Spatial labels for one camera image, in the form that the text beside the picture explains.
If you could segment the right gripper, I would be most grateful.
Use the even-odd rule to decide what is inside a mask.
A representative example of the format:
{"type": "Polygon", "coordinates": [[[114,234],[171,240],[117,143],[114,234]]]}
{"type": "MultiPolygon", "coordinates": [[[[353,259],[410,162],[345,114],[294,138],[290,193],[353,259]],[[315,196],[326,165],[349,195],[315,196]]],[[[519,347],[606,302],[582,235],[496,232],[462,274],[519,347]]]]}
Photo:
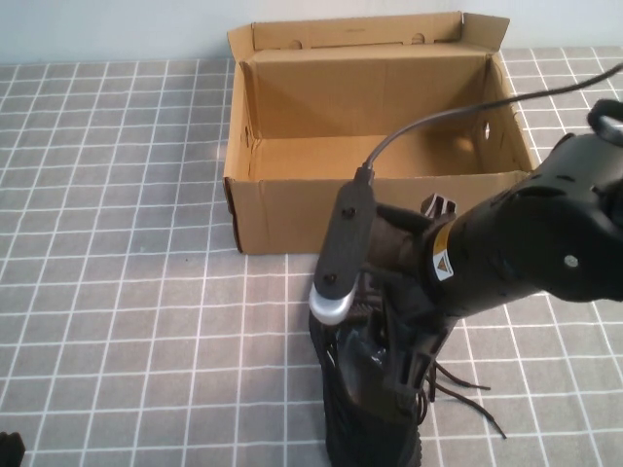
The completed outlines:
{"type": "Polygon", "coordinates": [[[384,203],[376,206],[369,271],[380,289],[385,317],[379,396],[415,396],[456,325],[452,311],[423,293],[440,288],[433,277],[432,236],[441,227],[440,217],[456,211],[453,201],[438,194],[422,202],[421,213],[384,203]]]}

